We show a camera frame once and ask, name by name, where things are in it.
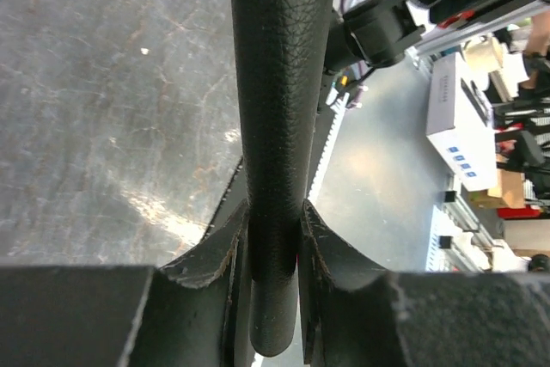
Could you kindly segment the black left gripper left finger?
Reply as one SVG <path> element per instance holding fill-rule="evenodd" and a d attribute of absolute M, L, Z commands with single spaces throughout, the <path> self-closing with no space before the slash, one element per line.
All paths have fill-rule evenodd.
<path fill-rule="evenodd" d="M 3 267 L 2 365 L 249 365 L 247 220 L 162 268 Z"/>

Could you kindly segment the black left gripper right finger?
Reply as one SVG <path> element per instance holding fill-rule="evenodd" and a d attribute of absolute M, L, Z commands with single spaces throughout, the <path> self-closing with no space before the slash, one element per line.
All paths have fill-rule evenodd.
<path fill-rule="evenodd" d="M 546 366 L 544 272 L 391 272 L 305 202 L 298 255 L 310 366 Z"/>

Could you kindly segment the black zippered tool case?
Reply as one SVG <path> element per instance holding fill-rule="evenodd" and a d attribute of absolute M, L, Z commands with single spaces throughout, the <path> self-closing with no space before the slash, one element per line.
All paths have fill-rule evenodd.
<path fill-rule="evenodd" d="M 291 343 L 296 255 L 333 0 L 231 0 L 255 351 Z"/>

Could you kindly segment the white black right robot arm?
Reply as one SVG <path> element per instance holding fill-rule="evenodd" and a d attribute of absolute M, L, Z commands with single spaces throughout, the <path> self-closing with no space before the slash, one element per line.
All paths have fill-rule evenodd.
<path fill-rule="evenodd" d="M 363 0 L 347 11 L 333 12 L 325 70 L 335 72 L 359 61 L 375 68 L 389 67 L 399 63 L 411 46 L 426 53 L 434 51 L 437 41 L 423 39 L 425 26 L 414 22 L 408 8 L 411 3 L 427 10 L 432 24 L 455 29 L 455 39 L 462 40 L 483 28 L 500 28 L 546 1 Z"/>

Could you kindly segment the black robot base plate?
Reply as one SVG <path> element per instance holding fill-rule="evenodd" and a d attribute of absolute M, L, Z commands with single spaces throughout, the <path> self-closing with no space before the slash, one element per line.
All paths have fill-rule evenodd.
<path fill-rule="evenodd" d="M 244 163 L 241 158 L 237 163 L 229 184 L 226 186 L 218 206 L 206 227 L 202 241 L 212 233 L 221 229 L 237 206 L 246 198 L 246 176 L 244 173 Z"/>

